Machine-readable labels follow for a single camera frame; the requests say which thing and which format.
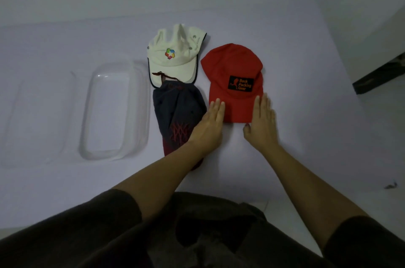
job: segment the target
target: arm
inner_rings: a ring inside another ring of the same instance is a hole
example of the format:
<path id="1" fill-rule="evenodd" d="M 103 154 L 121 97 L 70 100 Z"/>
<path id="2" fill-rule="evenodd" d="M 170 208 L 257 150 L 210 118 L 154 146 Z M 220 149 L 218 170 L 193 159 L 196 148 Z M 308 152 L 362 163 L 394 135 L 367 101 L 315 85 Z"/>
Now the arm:
<path id="1" fill-rule="evenodd" d="M 356 204 L 288 154 L 278 142 L 275 112 L 264 94 L 256 97 L 245 139 L 268 161 L 321 250 L 338 226 L 354 216 L 367 216 Z"/>
<path id="2" fill-rule="evenodd" d="M 113 189 L 123 190 L 135 199 L 143 220 L 159 213 L 194 165 L 220 146 L 224 113 L 224 102 L 220 103 L 219 99 L 215 103 L 211 102 L 187 143 Z"/>

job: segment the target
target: colorful logo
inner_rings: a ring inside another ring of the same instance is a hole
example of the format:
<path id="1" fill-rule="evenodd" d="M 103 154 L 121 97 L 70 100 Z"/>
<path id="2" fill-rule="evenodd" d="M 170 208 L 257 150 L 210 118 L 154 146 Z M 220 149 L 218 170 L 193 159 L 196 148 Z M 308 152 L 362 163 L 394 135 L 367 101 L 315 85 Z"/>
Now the colorful logo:
<path id="1" fill-rule="evenodd" d="M 175 51 L 172 50 L 172 49 L 170 49 L 170 48 L 168 48 L 168 49 L 166 50 L 165 56 L 170 60 L 171 58 L 174 58 L 174 57 L 175 57 Z"/>

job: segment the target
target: cap logo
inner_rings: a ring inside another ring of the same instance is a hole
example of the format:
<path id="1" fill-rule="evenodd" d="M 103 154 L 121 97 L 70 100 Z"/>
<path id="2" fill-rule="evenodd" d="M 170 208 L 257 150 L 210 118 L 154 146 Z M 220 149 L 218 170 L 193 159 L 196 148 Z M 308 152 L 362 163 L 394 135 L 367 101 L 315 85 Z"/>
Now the cap logo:
<path id="1" fill-rule="evenodd" d="M 230 76 L 228 89 L 243 92 L 251 92 L 253 87 L 253 81 L 254 81 L 253 78 Z"/>
<path id="2" fill-rule="evenodd" d="M 170 48 L 168 48 L 168 49 L 166 50 L 165 56 L 170 60 L 171 58 L 174 58 L 174 57 L 175 57 L 175 51 L 172 50 L 172 49 L 170 49 Z"/>

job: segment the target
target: plastic container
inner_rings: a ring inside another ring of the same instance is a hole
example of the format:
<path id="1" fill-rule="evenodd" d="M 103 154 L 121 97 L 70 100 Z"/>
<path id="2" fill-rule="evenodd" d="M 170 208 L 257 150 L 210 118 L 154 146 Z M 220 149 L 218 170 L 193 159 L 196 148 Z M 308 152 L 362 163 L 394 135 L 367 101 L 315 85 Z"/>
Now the plastic container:
<path id="1" fill-rule="evenodd" d="M 118 159 L 141 150 L 149 133 L 148 69 L 135 62 L 107 63 L 90 80 L 79 153 Z"/>

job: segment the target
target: cap visor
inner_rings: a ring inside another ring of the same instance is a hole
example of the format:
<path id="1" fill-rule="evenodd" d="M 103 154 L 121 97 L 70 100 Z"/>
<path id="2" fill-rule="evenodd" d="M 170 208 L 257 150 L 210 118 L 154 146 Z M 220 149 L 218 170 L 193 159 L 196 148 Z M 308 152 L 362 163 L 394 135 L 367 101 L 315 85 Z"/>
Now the cap visor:
<path id="1" fill-rule="evenodd" d="M 263 87 L 256 94 L 248 95 L 246 98 L 235 98 L 230 96 L 215 82 L 211 82 L 209 103 L 215 101 L 217 98 L 225 102 L 225 123 L 250 123 L 252 121 L 254 100 L 257 95 L 263 95 Z"/>
<path id="2" fill-rule="evenodd" d="M 196 77 L 196 66 L 197 56 L 191 61 L 178 66 L 161 66 L 153 62 L 153 59 L 149 59 L 149 73 L 152 85 L 155 87 L 160 87 L 162 85 L 162 78 L 152 74 L 159 72 L 162 72 L 167 76 L 177 78 L 182 82 L 192 83 Z"/>

